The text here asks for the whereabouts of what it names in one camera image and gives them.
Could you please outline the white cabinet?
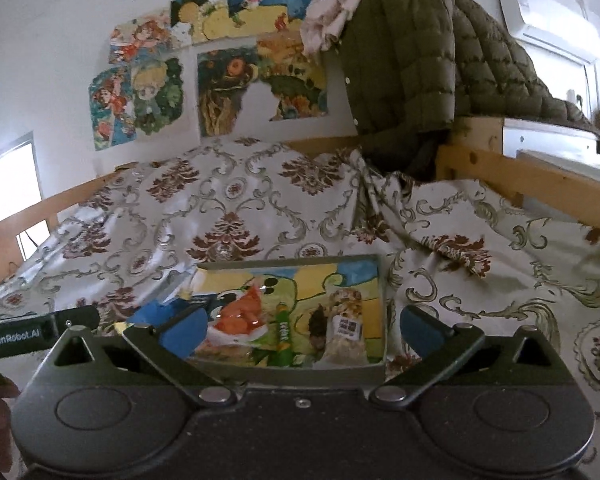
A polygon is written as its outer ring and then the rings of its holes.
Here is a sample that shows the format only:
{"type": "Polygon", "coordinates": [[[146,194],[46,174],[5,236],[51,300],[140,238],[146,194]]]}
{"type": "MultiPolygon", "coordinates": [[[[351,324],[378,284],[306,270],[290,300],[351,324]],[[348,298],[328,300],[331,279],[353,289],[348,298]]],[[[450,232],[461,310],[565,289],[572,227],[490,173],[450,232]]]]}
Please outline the white cabinet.
{"type": "Polygon", "coordinates": [[[532,151],[576,160],[600,169],[596,134],[581,129],[505,118],[503,154],[515,158],[520,151],[532,151]]]}

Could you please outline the clear mixed nut snack bag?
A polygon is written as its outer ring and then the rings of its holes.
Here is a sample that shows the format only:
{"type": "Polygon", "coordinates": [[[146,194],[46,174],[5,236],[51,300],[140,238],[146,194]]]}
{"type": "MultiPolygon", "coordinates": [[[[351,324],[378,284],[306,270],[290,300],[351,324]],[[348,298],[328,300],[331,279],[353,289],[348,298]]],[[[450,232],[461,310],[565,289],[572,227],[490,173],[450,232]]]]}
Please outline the clear mixed nut snack bag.
{"type": "Polygon", "coordinates": [[[368,364],[363,335],[363,301],[353,288],[330,295],[325,347],[320,362],[325,366],[356,367],[368,364]]]}

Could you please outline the dark dried fruit packet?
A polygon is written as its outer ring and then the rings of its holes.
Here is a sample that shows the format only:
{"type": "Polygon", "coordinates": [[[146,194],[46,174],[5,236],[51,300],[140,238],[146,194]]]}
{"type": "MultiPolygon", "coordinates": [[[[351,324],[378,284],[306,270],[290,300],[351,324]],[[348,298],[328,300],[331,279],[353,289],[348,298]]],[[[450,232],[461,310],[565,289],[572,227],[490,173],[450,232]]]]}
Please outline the dark dried fruit packet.
{"type": "Polygon", "coordinates": [[[309,340],[315,351],[321,352],[326,344],[328,317],[323,306],[318,306],[309,319],[309,340]]]}

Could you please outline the anime girl top poster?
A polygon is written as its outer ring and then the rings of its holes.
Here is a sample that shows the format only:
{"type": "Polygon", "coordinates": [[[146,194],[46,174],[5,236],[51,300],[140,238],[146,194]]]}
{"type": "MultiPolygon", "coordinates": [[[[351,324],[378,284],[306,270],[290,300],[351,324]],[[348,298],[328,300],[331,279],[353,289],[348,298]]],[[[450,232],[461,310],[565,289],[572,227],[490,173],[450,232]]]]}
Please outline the anime girl top poster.
{"type": "Polygon", "coordinates": [[[130,64],[171,50],[170,12],[163,8],[117,25],[110,35],[108,61],[130,64]]]}

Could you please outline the olive quilted jacket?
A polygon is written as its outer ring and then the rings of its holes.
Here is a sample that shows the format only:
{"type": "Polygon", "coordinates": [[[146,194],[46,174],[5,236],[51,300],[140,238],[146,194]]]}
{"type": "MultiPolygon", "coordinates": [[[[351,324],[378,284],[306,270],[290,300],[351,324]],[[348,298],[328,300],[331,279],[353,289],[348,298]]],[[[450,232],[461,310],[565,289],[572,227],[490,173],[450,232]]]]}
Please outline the olive quilted jacket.
{"type": "Polygon", "coordinates": [[[362,154],[381,174],[434,180],[459,117],[596,130],[474,0],[361,0],[338,50],[362,154]]]}

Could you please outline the orange green torn painting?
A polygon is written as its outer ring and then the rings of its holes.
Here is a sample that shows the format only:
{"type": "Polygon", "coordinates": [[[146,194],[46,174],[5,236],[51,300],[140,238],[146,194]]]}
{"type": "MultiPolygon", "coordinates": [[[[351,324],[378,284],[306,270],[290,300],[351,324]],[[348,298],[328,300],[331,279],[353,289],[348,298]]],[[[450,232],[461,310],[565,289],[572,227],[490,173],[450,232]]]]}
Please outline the orange green torn painting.
{"type": "Polygon", "coordinates": [[[282,122],[328,114],[327,75],[306,56],[298,32],[197,55],[197,112],[203,136],[226,136],[248,119],[282,122]]]}

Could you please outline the grey tray with painted lining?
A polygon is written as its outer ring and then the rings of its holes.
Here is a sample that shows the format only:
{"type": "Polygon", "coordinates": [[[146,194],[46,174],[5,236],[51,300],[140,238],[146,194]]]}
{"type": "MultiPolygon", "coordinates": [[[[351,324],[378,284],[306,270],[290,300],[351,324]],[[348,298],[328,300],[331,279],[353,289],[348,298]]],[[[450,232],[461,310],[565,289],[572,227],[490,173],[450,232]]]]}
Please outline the grey tray with painted lining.
{"type": "Polygon", "coordinates": [[[133,325],[154,328],[162,348],[222,382],[283,387],[365,386],[382,381],[386,360],[386,316],[379,263],[374,256],[305,258],[270,261],[199,263],[158,298],[140,307],[130,318],[133,325]],[[214,346],[207,339],[207,321],[197,312],[188,318],[176,314],[174,301],[197,294],[219,294],[225,305],[251,286],[262,292],[262,308],[268,332],[252,346],[214,346]],[[363,301],[363,335],[368,364],[325,366],[309,340],[309,319],[318,306],[327,310],[330,295],[353,288],[363,301]],[[270,329],[276,306],[289,309],[291,367],[269,367],[275,351],[270,329]]]}

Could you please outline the window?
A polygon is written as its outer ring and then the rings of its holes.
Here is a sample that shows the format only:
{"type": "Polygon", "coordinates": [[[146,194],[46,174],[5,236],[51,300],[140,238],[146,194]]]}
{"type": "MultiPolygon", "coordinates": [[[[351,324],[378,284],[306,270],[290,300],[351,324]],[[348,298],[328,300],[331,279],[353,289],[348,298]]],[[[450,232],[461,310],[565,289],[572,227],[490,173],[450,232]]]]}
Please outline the window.
{"type": "MultiPolygon", "coordinates": [[[[15,140],[0,154],[0,221],[42,200],[33,133],[15,140]]],[[[50,231],[45,221],[19,233],[15,240],[22,261],[30,258],[50,231]]]]}

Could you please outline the floral patterned bed cover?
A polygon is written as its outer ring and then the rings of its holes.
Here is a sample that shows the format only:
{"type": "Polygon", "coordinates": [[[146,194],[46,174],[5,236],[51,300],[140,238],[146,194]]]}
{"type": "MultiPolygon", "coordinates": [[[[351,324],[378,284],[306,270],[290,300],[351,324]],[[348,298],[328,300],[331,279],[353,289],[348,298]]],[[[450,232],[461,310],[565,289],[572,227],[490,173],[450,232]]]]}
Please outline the floral patterned bed cover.
{"type": "Polygon", "coordinates": [[[416,184],[358,152],[208,141],[79,206],[0,285],[0,320],[94,304],[109,333],[199,263],[361,254],[381,263],[390,374],[414,361],[398,330],[408,304],[489,334],[538,326],[596,414],[583,468],[600,479],[600,230],[476,180],[416,184]]]}

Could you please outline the blue white snack packet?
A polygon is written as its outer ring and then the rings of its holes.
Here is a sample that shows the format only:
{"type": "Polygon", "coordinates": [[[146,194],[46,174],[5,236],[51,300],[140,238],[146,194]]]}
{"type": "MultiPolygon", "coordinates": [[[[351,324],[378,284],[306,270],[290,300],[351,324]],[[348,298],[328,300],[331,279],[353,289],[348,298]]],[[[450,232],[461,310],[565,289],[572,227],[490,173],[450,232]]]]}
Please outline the blue white snack packet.
{"type": "Polygon", "coordinates": [[[212,321],[225,306],[225,300],[219,294],[197,294],[188,299],[178,298],[174,309],[181,318],[188,318],[200,312],[207,321],[212,321]]]}

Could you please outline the wooden bed frame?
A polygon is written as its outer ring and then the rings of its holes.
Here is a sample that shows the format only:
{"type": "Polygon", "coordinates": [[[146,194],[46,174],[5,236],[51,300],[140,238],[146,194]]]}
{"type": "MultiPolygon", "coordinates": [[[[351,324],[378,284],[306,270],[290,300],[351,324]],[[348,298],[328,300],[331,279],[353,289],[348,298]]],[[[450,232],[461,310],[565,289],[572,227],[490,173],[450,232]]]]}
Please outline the wooden bed frame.
{"type": "MultiPolygon", "coordinates": [[[[600,230],[600,180],[531,153],[521,153],[518,158],[498,154],[495,147],[504,139],[504,125],[503,119],[460,118],[454,125],[451,143],[438,149],[436,179],[478,179],[516,206],[526,197],[534,198],[600,230]]],[[[23,264],[17,242],[20,233],[42,221],[55,229],[61,211],[85,202],[122,171],[136,165],[128,162],[111,174],[68,188],[0,221],[0,283],[23,264]]]]}

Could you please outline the white air conditioner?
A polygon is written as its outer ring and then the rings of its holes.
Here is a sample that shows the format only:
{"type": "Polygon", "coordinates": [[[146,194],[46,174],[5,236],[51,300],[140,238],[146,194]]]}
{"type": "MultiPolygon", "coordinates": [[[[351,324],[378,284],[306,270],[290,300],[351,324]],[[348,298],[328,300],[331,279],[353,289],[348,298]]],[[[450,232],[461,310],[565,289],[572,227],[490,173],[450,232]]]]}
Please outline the white air conditioner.
{"type": "Polygon", "coordinates": [[[600,58],[600,34],[581,13],[555,0],[498,0],[509,35],[580,64],[600,58]]]}

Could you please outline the anime girl boy poster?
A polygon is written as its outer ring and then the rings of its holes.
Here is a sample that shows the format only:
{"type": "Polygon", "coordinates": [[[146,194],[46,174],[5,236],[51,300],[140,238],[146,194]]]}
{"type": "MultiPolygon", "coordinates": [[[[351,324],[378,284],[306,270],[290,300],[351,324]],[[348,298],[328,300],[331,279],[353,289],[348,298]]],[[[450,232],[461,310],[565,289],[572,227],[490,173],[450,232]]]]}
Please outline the anime girl boy poster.
{"type": "Polygon", "coordinates": [[[187,54],[145,58],[108,68],[88,86],[98,152],[189,130],[195,70],[187,54]]]}

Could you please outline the orange snack bag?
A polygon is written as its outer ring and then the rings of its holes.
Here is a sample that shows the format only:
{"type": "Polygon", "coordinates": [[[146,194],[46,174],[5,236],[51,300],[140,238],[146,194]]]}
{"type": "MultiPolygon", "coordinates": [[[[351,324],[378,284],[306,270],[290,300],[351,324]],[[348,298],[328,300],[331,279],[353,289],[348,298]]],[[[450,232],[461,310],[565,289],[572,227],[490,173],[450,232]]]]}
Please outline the orange snack bag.
{"type": "Polygon", "coordinates": [[[207,339],[214,346],[252,346],[268,332],[268,319],[262,308],[262,292],[251,285],[242,296],[219,310],[209,324],[207,339]]]}

